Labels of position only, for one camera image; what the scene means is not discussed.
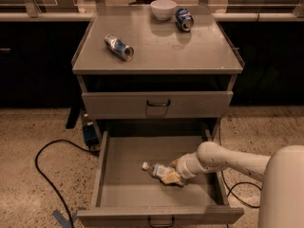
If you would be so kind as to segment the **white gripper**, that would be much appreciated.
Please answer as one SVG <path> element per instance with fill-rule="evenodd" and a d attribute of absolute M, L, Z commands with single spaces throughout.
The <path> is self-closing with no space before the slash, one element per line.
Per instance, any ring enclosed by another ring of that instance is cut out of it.
<path fill-rule="evenodd" d="M 188 156 L 184 155 L 179 159 L 175 159 L 170 162 L 169 166 L 176 169 L 176 172 L 171 172 L 168 175 L 161 178 L 161 181 L 166 184 L 175 184 L 178 186 L 184 186 L 183 180 L 189 180 L 195 177 L 188 165 Z"/>

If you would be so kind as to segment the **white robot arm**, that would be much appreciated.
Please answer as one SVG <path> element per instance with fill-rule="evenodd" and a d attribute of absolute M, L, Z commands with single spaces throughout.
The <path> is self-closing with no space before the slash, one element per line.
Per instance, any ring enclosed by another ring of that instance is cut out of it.
<path fill-rule="evenodd" d="M 171 163 L 161 180 L 182 183 L 227 167 L 262 183 L 258 228 L 304 228 L 304 146 L 289 145 L 271 156 L 228 150 L 203 142 Z"/>

